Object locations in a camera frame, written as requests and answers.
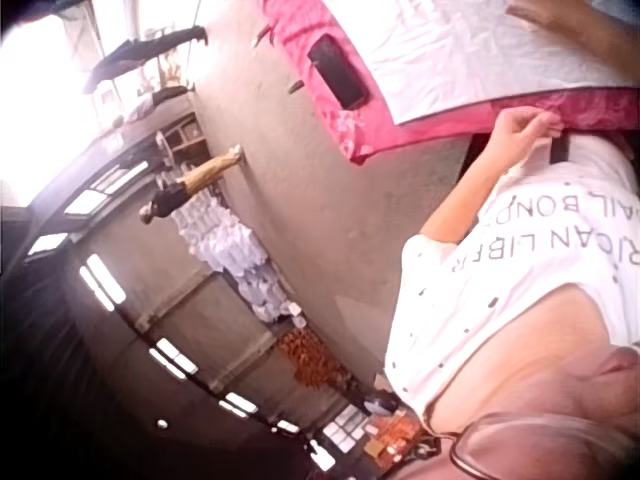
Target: fluorescent light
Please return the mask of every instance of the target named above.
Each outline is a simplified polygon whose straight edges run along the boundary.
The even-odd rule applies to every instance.
[[[258,407],[256,407],[253,403],[233,392],[227,393],[227,396],[225,398],[231,403],[235,403],[238,407],[240,407],[247,413],[254,413],[258,411]]]
[[[173,373],[180,380],[184,380],[185,378],[187,378],[187,376],[184,374],[184,372],[182,370],[180,370],[179,368],[174,367],[172,364],[167,363],[167,365],[165,365],[165,366],[167,367],[167,370],[169,370],[171,373]]]
[[[89,288],[93,291],[94,295],[98,298],[100,303],[104,305],[104,308],[106,308],[110,312],[113,312],[113,309],[114,309],[113,303],[111,303],[111,300],[107,298],[107,296],[102,291],[102,289],[100,288],[96,280],[89,273],[89,270],[87,270],[87,267],[80,267],[80,276],[85,281],[85,283],[89,286]]]
[[[318,442],[311,440],[310,443],[316,450],[316,453],[311,454],[311,459],[318,464],[323,472],[326,472],[336,464],[335,458],[329,455],[329,452],[318,445]]]
[[[180,380],[184,380],[185,378],[187,378],[187,376],[181,370],[177,369],[171,363],[169,363],[169,361],[164,358],[155,348],[150,348],[149,353],[153,358],[160,362],[160,364],[162,364],[167,370],[173,373]]]
[[[58,248],[65,238],[67,238],[68,233],[54,233],[52,235],[43,235],[35,241],[31,250],[29,250],[28,255],[32,255],[38,252],[46,252],[47,250],[53,250]]]
[[[180,354],[180,351],[166,338],[158,340],[156,347],[166,353],[169,358],[176,358]]]
[[[149,164],[147,162],[142,162],[142,163],[136,165],[131,170],[129,170],[127,173],[125,173],[122,177],[120,177],[117,181],[115,181],[113,184],[109,185],[105,189],[104,193],[106,193],[108,195],[111,195],[112,193],[116,192],[123,185],[125,185],[129,180],[131,180],[133,177],[138,175],[141,171],[143,171],[148,166],[149,166]]]
[[[286,430],[287,432],[291,432],[291,433],[298,433],[300,431],[300,427],[298,427],[297,425],[294,425],[293,423],[289,423],[286,420],[280,420],[278,422],[278,428],[281,428],[282,430]]]
[[[93,212],[107,198],[104,193],[95,190],[85,190],[71,205],[69,205],[64,213],[72,215],[88,215]]]
[[[109,270],[107,270],[107,267],[102,263],[98,255],[95,253],[91,255],[87,259],[87,265],[89,265],[91,272],[98,278],[100,284],[115,303],[122,303],[124,299],[127,298],[127,294],[124,293],[122,287],[118,285],[118,282],[116,282],[115,278],[113,278]]]
[[[186,372],[196,373],[198,371],[196,364],[182,354],[178,355],[174,361]]]
[[[222,408],[226,408],[227,410],[229,410],[230,412],[235,413],[236,415],[238,415],[239,417],[242,418],[246,418],[247,414],[244,413],[242,410],[240,410],[239,408],[234,407],[233,405],[231,405],[230,403],[225,402],[224,400],[220,400],[218,402],[218,404],[222,407]]]
[[[153,358],[155,358],[156,360],[158,360],[162,365],[164,365],[165,367],[167,365],[169,365],[169,362],[167,361],[166,358],[164,358],[160,352],[158,352],[155,348],[150,348],[149,349],[149,353],[151,354],[151,356]]]

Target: person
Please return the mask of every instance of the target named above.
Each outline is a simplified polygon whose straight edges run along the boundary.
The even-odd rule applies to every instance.
[[[153,113],[158,105],[166,102],[180,95],[184,95],[187,92],[194,91],[194,88],[188,88],[184,85],[177,85],[175,87],[165,87],[157,92],[145,93],[140,96],[137,105],[127,112],[124,116],[119,115],[113,121],[113,128],[120,128],[125,123],[134,123],[148,117]]]
[[[244,152],[238,145],[156,191],[151,201],[140,209],[140,221],[148,225],[155,217],[168,217],[195,194],[222,178],[224,171],[236,165],[242,158],[244,158]]]
[[[633,0],[617,6],[629,23],[599,12],[585,0],[506,0],[506,13],[564,37],[640,81],[640,8]]]
[[[152,40],[126,40],[93,67],[84,87],[84,93],[93,93],[103,80],[112,80],[135,70],[152,58],[191,40],[202,40],[206,45],[208,43],[207,31],[203,27],[195,25]]]
[[[563,129],[503,110],[404,246],[385,373],[448,455],[394,478],[614,478],[637,452],[637,179],[616,144]]]

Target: white sacks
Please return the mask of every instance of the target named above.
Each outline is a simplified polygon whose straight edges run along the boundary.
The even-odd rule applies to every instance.
[[[269,257],[260,241],[209,192],[198,193],[171,217],[189,253],[215,272],[231,273],[238,292],[260,320],[268,323],[289,313],[291,302],[266,263]]]

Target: window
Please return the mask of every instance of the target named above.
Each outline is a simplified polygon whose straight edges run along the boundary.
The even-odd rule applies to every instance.
[[[35,241],[28,255],[34,253],[46,252],[48,250],[54,250],[67,238],[68,233],[54,233],[52,235],[43,235]]]
[[[87,265],[91,269],[91,273],[95,275],[102,287],[107,291],[111,300],[118,304],[124,302],[127,294],[124,293],[122,287],[120,287],[115,278],[113,278],[113,275],[111,275],[111,272],[109,272],[105,264],[102,263],[100,257],[94,253],[87,259]]]
[[[64,213],[71,215],[88,215],[98,208],[106,199],[107,196],[104,193],[96,192],[95,190],[85,190],[66,208]]]
[[[91,190],[97,190],[98,192],[106,193],[107,195],[113,195],[148,167],[149,164],[147,162],[141,162],[132,169],[121,168],[119,165],[115,166],[96,180],[91,185]]]
[[[138,175],[140,172],[142,172],[144,169],[146,169],[149,166],[149,164],[147,162],[142,162],[138,165],[136,165],[135,167],[133,167],[131,170],[129,170],[127,173],[125,173],[124,175],[122,175],[118,180],[116,180],[114,183],[112,183],[111,185],[109,185],[104,193],[108,194],[108,195],[112,195],[113,193],[115,193],[116,191],[120,190],[120,188],[122,188],[124,185],[126,185],[127,183],[129,183],[129,181],[134,178],[136,175]]]
[[[241,418],[246,418],[247,414],[245,412],[243,412],[242,410],[240,410],[239,408],[234,407],[233,405],[231,405],[230,403],[225,402],[224,400],[220,400],[218,402],[218,404],[222,407],[225,408],[227,410],[229,410],[230,412],[235,413],[236,415],[238,415]]]
[[[162,352],[169,357],[171,360],[176,362],[180,368],[182,368],[185,372],[194,374],[198,371],[198,367],[195,363],[185,357],[180,351],[166,338],[161,338],[156,342],[156,347],[158,347]],[[176,368],[171,362],[169,362],[158,350],[155,348],[150,348],[149,353],[153,358],[155,358],[160,364],[162,364],[169,372],[171,372],[174,376],[179,378],[180,380],[184,380],[187,376],[184,374],[182,370]]]
[[[311,453],[311,459],[318,464],[323,472],[326,472],[336,464],[335,458],[333,458],[324,448],[318,445],[317,441],[311,440],[309,443],[311,443],[313,448],[316,450],[315,453]]]
[[[96,282],[96,279],[93,278],[93,275],[89,273],[89,270],[87,269],[87,267],[80,267],[80,276],[85,281],[85,283],[89,286],[91,291],[93,291],[93,294],[104,306],[104,308],[106,308],[110,312],[113,312],[113,309],[114,309],[113,303],[111,303],[111,300],[109,300],[106,293],[104,293],[102,288],[100,288],[100,286],[98,285],[98,282]]]
[[[247,413],[255,413],[258,411],[258,407],[256,407],[255,404],[251,403],[246,398],[242,398],[237,393],[227,393],[227,396],[225,398],[233,403],[236,407],[240,407]]]
[[[286,430],[289,433],[298,433],[300,431],[299,426],[294,425],[293,423],[289,423],[286,420],[280,420],[278,422],[278,428],[281,428],[282,430]]]
[[[345,408],[333,422],[322,430],[343,452],[347,453],[364,436],[364,427],[369,418],[353,405]]]

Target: black shoe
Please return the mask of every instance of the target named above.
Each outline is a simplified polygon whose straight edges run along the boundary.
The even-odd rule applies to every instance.
[[[198,26],[197,28],[200,29],[200,33],[198,33],[198,36],[196,38],[198,39],[198,41],[203,41],[205,46],[208,46],[209,36],[207,35],[207,31],[204,29],[204,27]]]

